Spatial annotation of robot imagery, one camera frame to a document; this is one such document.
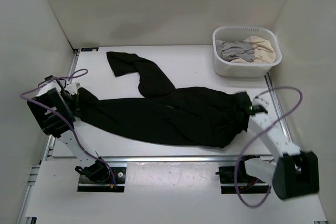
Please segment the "black trousers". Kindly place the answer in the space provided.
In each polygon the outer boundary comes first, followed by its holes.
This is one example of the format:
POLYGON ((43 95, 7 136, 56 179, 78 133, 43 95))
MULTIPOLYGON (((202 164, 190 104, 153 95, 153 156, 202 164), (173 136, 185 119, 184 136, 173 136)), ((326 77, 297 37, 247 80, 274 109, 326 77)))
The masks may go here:
POLYGON ((224 148, 248 129, 250 115, 235 108, 235 94, 205 87, 176 88, 156 63, 108 52, 116 77, 138 73, 140 98, 100 100, 84 88, 76 115, 106 132, 153 144, 224 148))

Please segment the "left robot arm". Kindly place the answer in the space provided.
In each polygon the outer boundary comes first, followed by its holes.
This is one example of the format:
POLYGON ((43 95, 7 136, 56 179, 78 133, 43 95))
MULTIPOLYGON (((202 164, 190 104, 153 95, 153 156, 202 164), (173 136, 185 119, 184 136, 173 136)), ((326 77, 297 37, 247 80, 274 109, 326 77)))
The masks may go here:
POLYGON ((106 183, 111 176, 110 169, 101 157, 93 154, 75 130, 78 89, 77 83, 69 84, 65 78, 48 76, 35 89, 35 97, 27 98, 29 92, 20 97, 26 100, 41 130, 61 141, 78 159, 80 165, 75 171, 90 181, 106 183))

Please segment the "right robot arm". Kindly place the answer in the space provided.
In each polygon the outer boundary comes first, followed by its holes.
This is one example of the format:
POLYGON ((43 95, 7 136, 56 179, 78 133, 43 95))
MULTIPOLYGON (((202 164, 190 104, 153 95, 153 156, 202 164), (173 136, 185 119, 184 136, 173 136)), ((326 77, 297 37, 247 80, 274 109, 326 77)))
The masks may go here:
POLYGON ((234 169, 234 186, 239 200, 249 208, 258 208, 262 203, 251 205, 241 196, 238 179, 247 182, 256 177, 268 185, 267 193, 272 190, 281 200, 313 195, 319 192, 318 158, 312 151, 304 152, 298 145, 290 141, 276 124, 294 112, 302 102, 302 92, 298 92, 297 104, 286 114, 272 121, 265 108, 257 103, 248 109, 252 118, 251 127, 259 133, 254 136, 241 150, 234 169), (251 158, 240 165, 245 151, 256 140, 260 139, 271 152, 275 163, 261 158, 251 158))

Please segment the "white plastic laundry basket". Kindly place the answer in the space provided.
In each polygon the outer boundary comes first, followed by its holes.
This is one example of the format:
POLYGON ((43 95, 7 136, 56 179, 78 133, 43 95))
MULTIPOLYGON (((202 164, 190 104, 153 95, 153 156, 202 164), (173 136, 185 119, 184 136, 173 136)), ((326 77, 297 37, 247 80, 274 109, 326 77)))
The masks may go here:
POLYGON ((214 69, 220 76, 259 78, 282 60, 275 34, 262 27, 222 26, 212 40, 214 69))

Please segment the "grey garment in basket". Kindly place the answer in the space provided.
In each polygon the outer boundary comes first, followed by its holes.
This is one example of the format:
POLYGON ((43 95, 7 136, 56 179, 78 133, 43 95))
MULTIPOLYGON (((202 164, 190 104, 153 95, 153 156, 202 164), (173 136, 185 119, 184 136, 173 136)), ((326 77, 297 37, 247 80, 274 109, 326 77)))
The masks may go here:
POLYGON ((233 61, 243 58, 246 61, 254 60, 254 49, 246 42, 227 42, 222 40, 215 41, 218 55, 225 61, 233 61))

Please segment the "small dark label sticker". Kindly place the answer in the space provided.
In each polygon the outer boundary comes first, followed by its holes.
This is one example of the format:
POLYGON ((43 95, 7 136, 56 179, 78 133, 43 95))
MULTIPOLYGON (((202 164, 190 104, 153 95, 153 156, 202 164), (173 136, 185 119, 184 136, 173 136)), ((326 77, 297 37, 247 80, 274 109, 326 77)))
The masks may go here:
POLYGON ((81 48, 81 52, 93 52, 93 51, 98 51, 98 47, 83 47, 81 48))

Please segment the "beige garment in basket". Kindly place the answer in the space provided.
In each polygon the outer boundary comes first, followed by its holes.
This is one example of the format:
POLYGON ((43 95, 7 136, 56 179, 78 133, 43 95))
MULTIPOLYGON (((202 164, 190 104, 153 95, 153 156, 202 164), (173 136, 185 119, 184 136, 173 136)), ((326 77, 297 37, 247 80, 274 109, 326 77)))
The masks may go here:
POLYGON ((246 61, 243 58, 233 60, 234 63, 274 63, 276 61, 276 52, 271 42, 259 36, 250 36, 244 40, 254 49, 254 60, 246 61))

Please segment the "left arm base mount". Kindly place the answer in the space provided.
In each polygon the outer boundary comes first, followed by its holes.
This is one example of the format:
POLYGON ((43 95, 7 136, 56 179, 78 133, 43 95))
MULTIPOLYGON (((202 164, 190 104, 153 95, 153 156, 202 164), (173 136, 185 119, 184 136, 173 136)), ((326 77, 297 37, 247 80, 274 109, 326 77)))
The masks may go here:
POLYGON ((90 167, 76 166, 79 174, 78 192, 123 193, 127 174, 126 166, 111 167, 114 177, 104 164, 96 162, 90 167))

